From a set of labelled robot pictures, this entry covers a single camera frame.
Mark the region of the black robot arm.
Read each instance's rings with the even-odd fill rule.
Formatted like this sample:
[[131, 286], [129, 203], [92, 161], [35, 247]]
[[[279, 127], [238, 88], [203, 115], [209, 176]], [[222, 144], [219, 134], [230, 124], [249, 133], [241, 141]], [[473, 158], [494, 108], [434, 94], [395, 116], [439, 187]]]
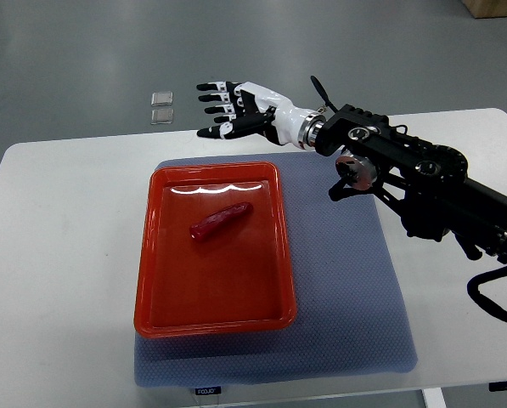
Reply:
[[471, 278], [469, 297], [483, 311], [507, 323], [507, 310], [480, 287], [507, 277], [507, 196], [468, 176], [468, 161], [455, 148], [408, 134], [387, 116], [344, 105], [336, 108], [320, 81], [313, 86], [333, 111], [307, 130], [307, 146], [322, 156], [340, 155], [332, 201], [372, 194], [400, 219], [409, 237], [439, 242], [453, 233], [466, 257], [495, 257], [501, 268]]

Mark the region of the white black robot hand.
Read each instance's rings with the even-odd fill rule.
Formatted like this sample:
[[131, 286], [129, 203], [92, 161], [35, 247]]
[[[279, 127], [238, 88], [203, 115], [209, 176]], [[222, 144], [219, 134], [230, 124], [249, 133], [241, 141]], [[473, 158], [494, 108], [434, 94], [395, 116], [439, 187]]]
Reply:
[[296, 107], [292, 101], [253, 82], [206, 82], [196, 86], [198, 100], [210, 103], [205, 113], [214, 124], [197, 135], [205, 139], [240, 139], [252, 134], [275, 145], [308, 149], [314, 145], [313, 131], [324, 124], [316, 110]]

